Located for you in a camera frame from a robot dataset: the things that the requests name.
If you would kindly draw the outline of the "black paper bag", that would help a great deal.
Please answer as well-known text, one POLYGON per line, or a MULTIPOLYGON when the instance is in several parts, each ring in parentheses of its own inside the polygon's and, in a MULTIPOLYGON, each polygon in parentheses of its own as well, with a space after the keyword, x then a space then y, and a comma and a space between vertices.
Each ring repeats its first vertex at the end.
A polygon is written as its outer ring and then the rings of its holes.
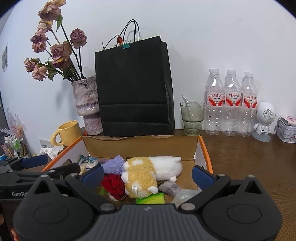
POLYGON ((108 137, 171 135, 175 129, 171 68, 166 42, 160 36, 134 41, 124 28, 116 46, 95 53, 95 74, 103 134, 108 137), (130 47, 123 49, 123 44, 130 47))

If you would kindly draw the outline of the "crumpled white tissue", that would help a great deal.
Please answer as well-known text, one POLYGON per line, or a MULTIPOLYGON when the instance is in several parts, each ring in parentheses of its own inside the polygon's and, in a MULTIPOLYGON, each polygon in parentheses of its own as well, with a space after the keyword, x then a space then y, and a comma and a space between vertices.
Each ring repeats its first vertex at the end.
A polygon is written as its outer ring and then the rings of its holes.
POLYGON ((53 146, 51 148, 41 148, 40 155, 48 155, 48 157, 53 160, 55 159, 60 152, 62 152, 64 146, 53 146))

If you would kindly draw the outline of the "middle water bottle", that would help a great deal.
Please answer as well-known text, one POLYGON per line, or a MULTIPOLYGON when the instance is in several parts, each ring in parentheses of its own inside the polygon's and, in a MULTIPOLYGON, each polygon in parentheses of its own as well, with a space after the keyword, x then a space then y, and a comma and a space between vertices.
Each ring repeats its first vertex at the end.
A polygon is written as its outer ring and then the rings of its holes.
POLYGON ((225 77, 224 91, 224 107, 223 107, 223 123, 221 132, 225 136, 235 136, 238 125, 238 111, 241 106, 241 90, 240 84, 236 78, 235 70, 227 70, 225 77))

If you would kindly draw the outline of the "left water bottle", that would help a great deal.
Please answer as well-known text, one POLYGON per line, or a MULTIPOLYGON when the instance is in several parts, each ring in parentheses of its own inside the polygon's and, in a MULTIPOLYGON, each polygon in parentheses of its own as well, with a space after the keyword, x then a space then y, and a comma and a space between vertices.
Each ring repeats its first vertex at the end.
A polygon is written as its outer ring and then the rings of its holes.
POLYGON ((218 69, 209 69, 205 85, 204 128, 208 135, 218 135, 222 124, 222 107, 224 106, 223 83, 218 69))

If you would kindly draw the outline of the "yellow white plush toy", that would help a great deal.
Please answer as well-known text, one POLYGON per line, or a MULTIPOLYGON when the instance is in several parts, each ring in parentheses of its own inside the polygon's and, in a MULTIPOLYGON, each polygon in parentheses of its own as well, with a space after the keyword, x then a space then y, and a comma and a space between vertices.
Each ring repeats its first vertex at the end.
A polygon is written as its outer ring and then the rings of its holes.
POLYGON ((133 157, 123 164, 121 180, 125 193, 134 199, 157 194, 159 181, 177 181, 182 172, 181 157, 133 157))

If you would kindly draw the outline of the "white robot figurine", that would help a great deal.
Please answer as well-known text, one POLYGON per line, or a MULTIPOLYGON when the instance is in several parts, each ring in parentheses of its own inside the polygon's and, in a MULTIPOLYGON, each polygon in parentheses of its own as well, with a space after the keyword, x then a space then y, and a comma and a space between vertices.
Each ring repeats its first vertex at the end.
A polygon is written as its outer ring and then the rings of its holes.
POLYGON ((274 107, 269 102, 263 101, 259 104, 256 123, 253 127, 251 136, 260 142, 267 143, 271 140, 269 133, 271 133, 271 124, 275 120, 276 113, 274 107))

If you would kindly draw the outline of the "right water bottle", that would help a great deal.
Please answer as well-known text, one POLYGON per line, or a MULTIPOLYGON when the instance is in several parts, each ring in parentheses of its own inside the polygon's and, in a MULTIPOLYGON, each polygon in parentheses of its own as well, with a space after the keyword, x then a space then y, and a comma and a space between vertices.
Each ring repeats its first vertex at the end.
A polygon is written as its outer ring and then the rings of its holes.
POLYGON ((250 137, 255 122, 258 99, 258 90, 253 79, 253 73, 244 72, 241 93, 242 104, 239 109, 239 126, 237 133, 241 137, 250 137))

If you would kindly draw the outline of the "green item in box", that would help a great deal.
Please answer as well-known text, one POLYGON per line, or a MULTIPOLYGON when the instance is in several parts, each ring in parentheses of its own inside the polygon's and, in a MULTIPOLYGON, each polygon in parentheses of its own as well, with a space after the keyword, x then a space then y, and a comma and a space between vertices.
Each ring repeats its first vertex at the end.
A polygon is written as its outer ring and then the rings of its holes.
POLYGON ((163 193, 152 194, 143 199, 136 199, 136 204, 165 204, 165 197, 163 193))

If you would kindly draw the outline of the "purple knitted pouch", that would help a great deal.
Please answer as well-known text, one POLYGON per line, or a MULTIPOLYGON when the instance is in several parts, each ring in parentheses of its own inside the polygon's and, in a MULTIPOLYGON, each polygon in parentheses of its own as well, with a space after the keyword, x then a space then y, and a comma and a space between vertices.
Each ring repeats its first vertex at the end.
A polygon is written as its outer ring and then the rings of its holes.
POLYGON ((115 158, 104 162, 102 167, 105 174, 121 175, 125 171, 124 163, 125 160, 120 155, 117 155, 115 158))

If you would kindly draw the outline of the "teal binder clip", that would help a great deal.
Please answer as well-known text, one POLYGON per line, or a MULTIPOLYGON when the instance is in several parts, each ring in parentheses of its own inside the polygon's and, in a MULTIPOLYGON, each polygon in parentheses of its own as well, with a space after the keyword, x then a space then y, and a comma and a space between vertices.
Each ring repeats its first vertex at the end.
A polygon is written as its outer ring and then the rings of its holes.
POLYGON ((127 48, 129 48, 130 47, 130 44, 129 43, 125 43, 125 44, 123 44, 123 49, 127 49, 127 48))

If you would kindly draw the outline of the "red fabric item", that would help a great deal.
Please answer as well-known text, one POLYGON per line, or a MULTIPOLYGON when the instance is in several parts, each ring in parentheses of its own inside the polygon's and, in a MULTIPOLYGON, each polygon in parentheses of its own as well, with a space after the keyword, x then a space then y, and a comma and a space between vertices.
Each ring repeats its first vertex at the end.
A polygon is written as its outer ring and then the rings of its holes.
POLYGON ((116 200, 120 201, 125 194, 125 184, 118 174, 104 174, 103 188, 116 200))

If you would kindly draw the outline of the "water bottle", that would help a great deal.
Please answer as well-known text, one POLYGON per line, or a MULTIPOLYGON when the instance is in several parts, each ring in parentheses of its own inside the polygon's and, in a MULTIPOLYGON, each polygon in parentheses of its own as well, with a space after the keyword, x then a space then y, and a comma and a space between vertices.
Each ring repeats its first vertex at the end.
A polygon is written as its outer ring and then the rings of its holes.
POLYGON ((204 128, 208 135, 218 135, 222 124, 222 107, 224 106, 223 83, 218 69, 209 69, 205 85, 204 128))
POLYGON ((235 136, 238 125, 238 111, 241 106, 241 90, 240 84, 236 78, 235 70, 227 70, 225 77, 224 91, 224 107, 223 107, 223 123, 221 132, 225 136, 235 136))
POLYGON ((253 73, 244 72, 241 93, 242 104, 239 109, 239 126, 237 133, 241 137, 250 137, 255 122, 258 99, 258 90, 253 79, 253 73))

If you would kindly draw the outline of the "orange cardboard box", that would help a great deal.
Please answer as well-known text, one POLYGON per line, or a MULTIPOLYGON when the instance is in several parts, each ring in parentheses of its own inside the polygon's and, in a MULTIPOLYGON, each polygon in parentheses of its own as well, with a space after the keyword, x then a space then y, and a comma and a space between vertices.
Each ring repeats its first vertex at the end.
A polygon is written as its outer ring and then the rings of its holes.
POLYGON ((136 156, 180 156, 183 170, 177 177, 177 184, 184 189, 200 190, 192 180, 192 169, 195 165, 213 173, 211 160, 201 136, 83 136, 49 162, 43 171, 62 166, 67 160, 77 162, 80 155, 99 159, 112 159, 117 155, 124 159, 136 156))

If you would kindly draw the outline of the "yellow mug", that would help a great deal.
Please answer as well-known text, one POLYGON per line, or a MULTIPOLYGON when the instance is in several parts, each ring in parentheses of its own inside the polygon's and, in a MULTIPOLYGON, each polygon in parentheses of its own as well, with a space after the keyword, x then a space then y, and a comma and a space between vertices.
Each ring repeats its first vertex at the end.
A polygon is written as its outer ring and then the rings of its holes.
POLYGON ((77 120, 68 121, 60 125, 51 136, 51 144, 53 146, 70 146, 79 137, 81 137, 81 130, 77 120))

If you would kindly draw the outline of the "green glass cup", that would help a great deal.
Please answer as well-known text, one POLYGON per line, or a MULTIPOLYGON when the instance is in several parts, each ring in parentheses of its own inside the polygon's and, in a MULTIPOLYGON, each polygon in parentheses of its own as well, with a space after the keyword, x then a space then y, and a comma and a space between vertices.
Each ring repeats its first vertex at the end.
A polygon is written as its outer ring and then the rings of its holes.
POLYGON ((205 116, 205 104, 200 101, 191 101, 189 102, 189 107, 191 109, 193 120, 190 120, 190 116, 184 101, 180 103, 181 116, 184 124, 184 133, 188 136, 199 136, 205 116))

